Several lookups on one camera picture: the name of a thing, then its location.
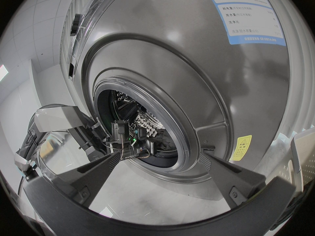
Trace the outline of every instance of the yellow warning sticker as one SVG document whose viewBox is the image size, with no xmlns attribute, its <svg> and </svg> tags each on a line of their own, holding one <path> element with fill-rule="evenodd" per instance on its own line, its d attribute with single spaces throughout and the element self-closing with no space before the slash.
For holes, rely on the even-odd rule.
<svg viewBox="0 0 315 236">
<path fill-rule="evenodd" d="M 230 158 L 232 161 L 240 161 L 246 154 L 248 148 L 250 147 L 250 141 L 252 136 L 243 136 L 237 139 L 237 146 L 234 151 L 234 154 Z"/>
</svg>

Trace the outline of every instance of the black bracket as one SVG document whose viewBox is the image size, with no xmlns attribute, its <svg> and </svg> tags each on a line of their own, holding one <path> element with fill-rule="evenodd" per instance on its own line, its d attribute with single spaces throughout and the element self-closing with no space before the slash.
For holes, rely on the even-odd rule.
<svg viewBox="0 0 315 236">
<path fill-rule="evenodd" d="M 206 150 L 200 153 L 199 162 L 207 169 L 231 209 L 266 186 L 264 175 L 224 161 Z"/>
</svg>

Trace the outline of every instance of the cable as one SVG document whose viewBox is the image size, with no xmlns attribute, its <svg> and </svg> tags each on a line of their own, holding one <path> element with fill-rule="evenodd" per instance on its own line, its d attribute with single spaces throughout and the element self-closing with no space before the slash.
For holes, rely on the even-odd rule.
<svg viewBox="0 0 315 236">
<path fill-rule="evenodd" d="M 115 150 L 123 150 L 123 149 L 121 149 L 121 148 L 115 148 L 115 147 L 110 147 L 110 146 L 107 146 L 107 145 L 105 145 L 105 144 L 103 144 L 105 147 L 107 147 L 107 148 L 112 148 L 112 149 L 115 149 Z"/>
<path fill-rule="evenodd" d="M 121 134 L 121 148 L 122 148 L 122 152 L 121 152 L 120 160 L 123 159 L 123 154 L 124 154 L 124 138 L 123 138 L 123 134 Z"/>
<path fill-rule="evenodd" d="M 54 133 L 54 132 L 70 133 L 69 131 L 52 131 L 52 133 Z"/>
<path fill-rule="evenodd" d="M 148 158 L 151 154 L 150 154 L 150 152 L 148 151 L 148 149 L 147 149 L 147 148 L 146 148 L 146 151 L 149 153 L 149 155 L 148 155 L 148 156 L 136 157 L 136 158 L 138 158 L 138 159 L 141 159 L 141 158 Z"/>
</svg>

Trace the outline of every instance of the white wall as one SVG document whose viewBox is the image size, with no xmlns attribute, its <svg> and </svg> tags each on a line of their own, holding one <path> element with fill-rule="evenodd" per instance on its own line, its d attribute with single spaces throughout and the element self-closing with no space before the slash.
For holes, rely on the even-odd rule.
<svg viewBox="0 0 315 236">
<path fill-rule="evenodd" d="M 35 66 L 33 64 L 33 61 L 31 59 L 28 61 L 28 68 L 27 69 L 28 69 L 28 73 L 30 75 L 31 87 L 32 87 L 32 91 L 34 94 L 34 98 L 37 102 L 37 107 L 41 108 L 42 104 L 41 104 L 39 98 L 42 98 L 42 97 L 41 97 L 41 91 L 37 90 L 37 88 L 39 88 L 37 71 L 36 71 Z"/>
<path fill-rule="evenodd" d="M 22 175 L 14 164 L 14 155 L 0 125 L 0 170 L 11 188 L 18 192 Z"/>
<path fill-rule="evenodd" d="M 18 86 L 0 105 L 0 122 L 13 153 L 21 147 L 30 118 L 37 109 L 29 79 Z"/>
<path fill-rule="evenodd" d="M 55 65 L 37 74 L 37 92 L 42 106 L 65 104 L 73 106 L 73 100 L 65 84 L 60 65 Z"/>
</svg>

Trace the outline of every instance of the ceiling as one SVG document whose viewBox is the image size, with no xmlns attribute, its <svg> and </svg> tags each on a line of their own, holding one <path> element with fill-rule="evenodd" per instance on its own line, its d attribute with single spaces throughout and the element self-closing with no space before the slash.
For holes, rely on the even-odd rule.
<svg viewBox="0 0 315 236">
<path fill-rule="evenodd" d="M 41 72 L 59 64 L 61 31 L 72 0 L 24 0 L 0 38 L 0 104 L 29 78 L 27 62 Z"/>
</svg>

